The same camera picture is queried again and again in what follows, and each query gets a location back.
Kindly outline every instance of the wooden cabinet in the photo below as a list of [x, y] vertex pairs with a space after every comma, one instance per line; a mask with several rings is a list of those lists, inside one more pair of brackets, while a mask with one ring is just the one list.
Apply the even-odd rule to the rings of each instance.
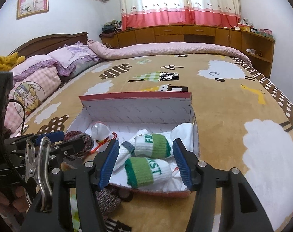
[[120, 48], [137, 44], [135, 31], [122, 32], [117, 34], [117, 37]]
[[230, 30], [215, 29], [215, 44], [230, 47]]
[[184, 42], [184, 35], [155, 36], [157, 43]]
[[137, 44], [155, 43], [154, 28], [135, 30]]
[[[170, 42], [207, 43], [232, 47], [248, 56], [253, 67], [267, 78], [270, 77], [275, 43], [273, 39], [252, 32], [200, 25], [167, 25], [128, 30], [116, 33], [113, 38], [103, 38], [102, 42], [116, 48]], [[246, 49], [256, 50], [256, 55], [247, 53]]]
[[215, 29], [215, 44], [242, 50], [242, 33], [227, 29]]
[[103, 44], [107, 44], [107, 47], [111, 46], [112, 48], [119, 48], [119, 39], [117, 35], [113, 37], [105, 37], [102, 39]]
[[242, 50], [242, 32], [230, 31], [229, 47]]

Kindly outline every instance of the curtain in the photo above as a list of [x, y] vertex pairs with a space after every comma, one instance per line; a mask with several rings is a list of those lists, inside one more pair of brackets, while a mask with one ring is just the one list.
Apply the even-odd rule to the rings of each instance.
[[122, 29], [194, 23], [188, 0], [121, 0]]
[[195, 24], [233, 28], [240, 22], [239, 0], [191, 0]]
[[168, 24], [233, 27], [239, 0], [121, 0], [123, 30]]

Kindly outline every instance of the green striped sock cuff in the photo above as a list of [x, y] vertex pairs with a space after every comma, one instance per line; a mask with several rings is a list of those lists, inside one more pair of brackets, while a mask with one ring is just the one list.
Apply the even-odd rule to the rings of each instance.
[[125, 161], [127, 184], [133, 188], [153, 184], [153, 175], [146, 158], [132, 157]]
[[152, 134], [153, 151], [152, 158], [164, 159], [171, 156], [171, 147], [166, 137], [161, 134]]

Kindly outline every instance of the picture frame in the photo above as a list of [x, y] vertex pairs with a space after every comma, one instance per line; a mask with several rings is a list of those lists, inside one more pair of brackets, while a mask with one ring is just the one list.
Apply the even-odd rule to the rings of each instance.
[[48, 0], [18, 0], [16, 19], [46, 13], [48, 11]]

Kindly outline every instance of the cartoon pillowcase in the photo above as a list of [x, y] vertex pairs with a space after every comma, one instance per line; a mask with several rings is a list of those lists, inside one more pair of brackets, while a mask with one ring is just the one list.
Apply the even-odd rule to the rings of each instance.
[[[18, 100], [26, 110], [26, 117], [29, 116], [47, 97], [49, 97], [61, 84], [54, 66], [40, 68], [17, 82], [10, 92], [9, 99]], [[23, 109], [14, 102], [8, 104], [5, 115], [4, 126], [13, 133], [23, 121]]]

